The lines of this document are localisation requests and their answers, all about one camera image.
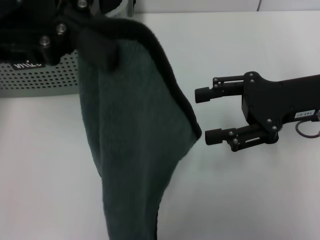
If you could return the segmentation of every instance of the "white label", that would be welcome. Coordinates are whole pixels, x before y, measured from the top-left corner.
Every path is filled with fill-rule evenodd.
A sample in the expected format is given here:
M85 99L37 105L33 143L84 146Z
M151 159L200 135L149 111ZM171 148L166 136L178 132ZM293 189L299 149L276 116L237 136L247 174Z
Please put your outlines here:
M315 111L316 111L316 110L297 112L297 113L295 114L294 119L311 117L311 116L313 116L313 115L315 114Z
M26 61L26 62L27 63L17 63L17 64L10 64L10 65L16 71L17 70L26 70L26 69L39 69L39 68L46 67L46 65L44 65L44 64L32 64L32 63L29 63L29 61Z

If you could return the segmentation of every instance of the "ventilation holes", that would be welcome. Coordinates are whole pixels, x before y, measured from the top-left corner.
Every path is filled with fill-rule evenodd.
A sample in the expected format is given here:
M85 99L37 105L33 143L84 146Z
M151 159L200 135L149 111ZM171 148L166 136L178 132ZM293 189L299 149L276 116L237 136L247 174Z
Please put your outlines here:
M66 54L56 66L14 70L10 64L0 63L0 90L27 91L46 88L78 86L77 52Z

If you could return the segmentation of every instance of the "white wall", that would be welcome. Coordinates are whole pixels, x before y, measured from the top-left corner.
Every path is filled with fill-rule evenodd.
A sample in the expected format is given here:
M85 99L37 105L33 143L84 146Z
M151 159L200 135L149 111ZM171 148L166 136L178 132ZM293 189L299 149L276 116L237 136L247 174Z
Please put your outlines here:
M259 0L137 0L138 13L256 11Z
M320 0L262 0L260 11L320 10Z

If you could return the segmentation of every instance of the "perforated metal panel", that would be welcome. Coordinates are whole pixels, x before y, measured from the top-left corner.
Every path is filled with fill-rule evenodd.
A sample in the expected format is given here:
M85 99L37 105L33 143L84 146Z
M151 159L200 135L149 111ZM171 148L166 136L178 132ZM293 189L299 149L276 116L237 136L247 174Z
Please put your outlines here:
M0 63L0 98L43 97L78 93L78 54L61 58L56 66L14 70Z

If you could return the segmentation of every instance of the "towel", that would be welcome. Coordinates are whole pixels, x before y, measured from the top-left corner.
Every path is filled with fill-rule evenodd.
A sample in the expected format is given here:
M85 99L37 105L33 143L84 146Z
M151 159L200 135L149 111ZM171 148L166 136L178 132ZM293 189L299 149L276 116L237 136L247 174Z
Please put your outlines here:
M83 122L110 240L156 240L160 202L202 132L152 32L95 18L77 42Z

